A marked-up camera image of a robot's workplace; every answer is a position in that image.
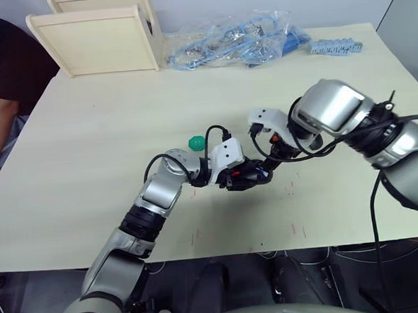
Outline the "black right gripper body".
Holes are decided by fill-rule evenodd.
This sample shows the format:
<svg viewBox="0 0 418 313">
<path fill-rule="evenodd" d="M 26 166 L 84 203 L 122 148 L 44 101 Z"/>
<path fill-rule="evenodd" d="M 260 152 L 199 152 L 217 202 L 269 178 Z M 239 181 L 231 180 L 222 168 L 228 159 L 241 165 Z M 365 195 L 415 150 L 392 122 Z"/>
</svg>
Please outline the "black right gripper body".
<svg viewBox="0 0 418 313">
<path fill-rule="evenodd" d="M 301 153 L 298 148 L 292 147 L 277 133 L 273 132 L 270 140 L 269 158 L 272 160 L 295 159 Z"/>
</svg>

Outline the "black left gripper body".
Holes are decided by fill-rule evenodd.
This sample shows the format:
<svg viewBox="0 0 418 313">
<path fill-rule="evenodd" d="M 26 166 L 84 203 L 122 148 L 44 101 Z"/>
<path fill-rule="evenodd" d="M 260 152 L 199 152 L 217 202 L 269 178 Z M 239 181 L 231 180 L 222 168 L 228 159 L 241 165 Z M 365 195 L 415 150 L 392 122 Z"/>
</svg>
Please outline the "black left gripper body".
<svg viewBox="0 0 418 313">
<path fill-rule="evenodd" d="M 256 163 L 247 160 L 230 169 L 225 169 L 218 175 L 218 185 L 230 191 L 249 190 L 256 185 Z"/>
</svg>

